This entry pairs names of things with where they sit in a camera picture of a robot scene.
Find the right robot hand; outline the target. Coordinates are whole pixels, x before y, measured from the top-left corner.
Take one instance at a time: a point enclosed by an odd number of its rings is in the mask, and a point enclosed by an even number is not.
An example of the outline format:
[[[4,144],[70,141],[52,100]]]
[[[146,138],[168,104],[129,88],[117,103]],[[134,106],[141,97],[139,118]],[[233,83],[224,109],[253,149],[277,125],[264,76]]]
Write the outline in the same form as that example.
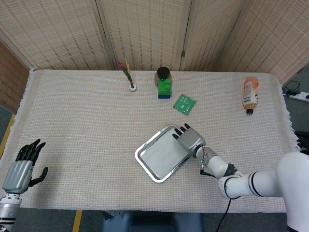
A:
[[[205,139],[187,123],[175,128],[172,137],[193,157],[197,157],[197,151],[206,144]]]

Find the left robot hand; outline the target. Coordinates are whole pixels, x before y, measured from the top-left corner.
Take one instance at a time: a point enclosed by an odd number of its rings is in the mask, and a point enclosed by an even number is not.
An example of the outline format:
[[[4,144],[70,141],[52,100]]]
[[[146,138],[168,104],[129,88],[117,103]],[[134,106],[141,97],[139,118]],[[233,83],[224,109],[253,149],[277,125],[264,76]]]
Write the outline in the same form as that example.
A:
[[[44,167],[38,178],[32,178],[32,172],[41,149],[46,145],[40,139],[23,146],[11,164],[2,185],[3,190],[8,194],[23,194],[28,188],[42,182],[48,173],[48,167]]]

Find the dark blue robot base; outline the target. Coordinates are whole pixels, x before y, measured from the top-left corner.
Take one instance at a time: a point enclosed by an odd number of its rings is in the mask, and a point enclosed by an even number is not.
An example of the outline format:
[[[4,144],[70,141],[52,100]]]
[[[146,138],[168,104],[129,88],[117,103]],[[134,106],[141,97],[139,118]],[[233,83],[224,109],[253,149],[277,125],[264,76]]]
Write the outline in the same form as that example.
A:
[[[201,213],[121,211],[104,219],[102,232],[204,232]]]

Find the silver metal tray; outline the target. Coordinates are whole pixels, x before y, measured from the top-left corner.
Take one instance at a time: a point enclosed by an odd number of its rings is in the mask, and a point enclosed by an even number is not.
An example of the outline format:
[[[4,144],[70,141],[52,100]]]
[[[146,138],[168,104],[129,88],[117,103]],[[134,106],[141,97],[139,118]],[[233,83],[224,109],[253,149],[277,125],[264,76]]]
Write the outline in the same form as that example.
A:
[[[135,159],[156,183],[166,181],[188,159],[187,151],[172,136],[176,124],[168,124],[135,151]]]

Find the green sachet packet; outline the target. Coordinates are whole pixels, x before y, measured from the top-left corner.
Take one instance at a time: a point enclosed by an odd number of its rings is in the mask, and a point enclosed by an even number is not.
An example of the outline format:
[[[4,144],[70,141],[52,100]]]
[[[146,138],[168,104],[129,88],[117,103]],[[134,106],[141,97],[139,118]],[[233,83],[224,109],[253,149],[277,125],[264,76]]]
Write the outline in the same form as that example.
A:
[[[180,113],[188,116],[192,108],[195,106],[196,102],[197,101],[195,99],[185,94],[181,94],[173,105],[173,108]]]

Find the green toy brick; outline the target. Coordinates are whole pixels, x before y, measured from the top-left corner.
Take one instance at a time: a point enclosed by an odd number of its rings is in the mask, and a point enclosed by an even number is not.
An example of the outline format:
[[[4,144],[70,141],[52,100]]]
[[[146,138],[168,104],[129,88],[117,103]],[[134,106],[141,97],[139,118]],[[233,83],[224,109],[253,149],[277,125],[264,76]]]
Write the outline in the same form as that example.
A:
[[[158,81],[158,95],[171,95],[171,82],[169,79]]]

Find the glass jar black lid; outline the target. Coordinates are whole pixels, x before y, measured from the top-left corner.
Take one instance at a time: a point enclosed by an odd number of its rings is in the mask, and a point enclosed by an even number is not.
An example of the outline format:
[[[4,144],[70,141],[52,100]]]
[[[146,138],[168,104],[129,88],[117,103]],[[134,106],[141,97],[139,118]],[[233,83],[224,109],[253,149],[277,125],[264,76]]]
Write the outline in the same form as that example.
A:
[[[158,82],[165,80],[169,80],[172,83],[170,70],[167,67],[159,67],[154,75],[154,84],[158,87]]]

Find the orange drink bottle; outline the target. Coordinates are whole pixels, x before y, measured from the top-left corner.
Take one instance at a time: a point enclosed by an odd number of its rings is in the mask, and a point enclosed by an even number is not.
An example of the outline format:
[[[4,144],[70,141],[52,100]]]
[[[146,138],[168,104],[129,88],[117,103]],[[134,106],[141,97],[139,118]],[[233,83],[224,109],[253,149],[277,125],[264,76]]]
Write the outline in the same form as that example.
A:
[[[252,115],[258,104],[259,80],[257,77],[249,76],[243,84],[243,107],[247,115]]]

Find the small flower vase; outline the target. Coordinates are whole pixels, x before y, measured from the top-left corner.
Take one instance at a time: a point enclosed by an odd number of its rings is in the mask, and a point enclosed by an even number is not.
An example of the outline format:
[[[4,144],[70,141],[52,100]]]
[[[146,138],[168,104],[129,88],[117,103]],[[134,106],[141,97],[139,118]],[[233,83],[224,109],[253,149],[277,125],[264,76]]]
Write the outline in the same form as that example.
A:
[[[128,81],[130,82],[129,90],[131,92],[135,92],[137,90],[137,86],[133,81],[133,78],[131,76],[131,70],[129,63],[127,62],[127,59],[125,58],[125,62],[118,62],[118,67],[119,69],[125,74],[127,77]]]

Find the white woven tablecloth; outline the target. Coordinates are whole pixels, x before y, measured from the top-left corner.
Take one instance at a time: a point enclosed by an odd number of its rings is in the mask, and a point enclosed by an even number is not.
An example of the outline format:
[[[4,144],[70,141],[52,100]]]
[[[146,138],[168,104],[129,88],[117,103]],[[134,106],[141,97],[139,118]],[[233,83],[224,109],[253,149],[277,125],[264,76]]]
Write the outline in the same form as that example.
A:
[[[258,106],[247,115],[241,72],[173,72],[172,96],[159,99],[154,72],[133,71],[137,90],[121,71],[35,70],[0,159],[2,184],[18,151],[45,142],[33,177],[48,174],[22,195],[41,209],[147,210],[216,213],[227,200],[217,181],[187,160],[163,183],[154,182],[135,151],[168,124],[187,123],[219,156],[240,171],[273,169],[297,151],[296,137],[276,76],[256,73]],[[197,102],[190,114],[173,108],[181,94]]]

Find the beige folding screen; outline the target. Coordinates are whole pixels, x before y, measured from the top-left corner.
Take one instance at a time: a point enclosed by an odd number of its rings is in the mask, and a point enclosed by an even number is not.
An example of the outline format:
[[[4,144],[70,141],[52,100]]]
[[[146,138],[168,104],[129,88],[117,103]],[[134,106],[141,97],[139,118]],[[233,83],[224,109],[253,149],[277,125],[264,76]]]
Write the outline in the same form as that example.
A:
[[[35,69],[270,73],[309,65],[309,0],[0,0],[0,106]]]

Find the white power strip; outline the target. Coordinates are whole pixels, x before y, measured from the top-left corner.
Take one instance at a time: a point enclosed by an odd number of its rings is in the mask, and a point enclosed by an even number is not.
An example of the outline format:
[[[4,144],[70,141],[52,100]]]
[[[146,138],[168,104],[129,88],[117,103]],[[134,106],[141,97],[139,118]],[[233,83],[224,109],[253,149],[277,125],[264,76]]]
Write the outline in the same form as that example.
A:
[[[301,91],[299,94],[289,95],[289,98],[303,102],[309,102],[309,93]]]

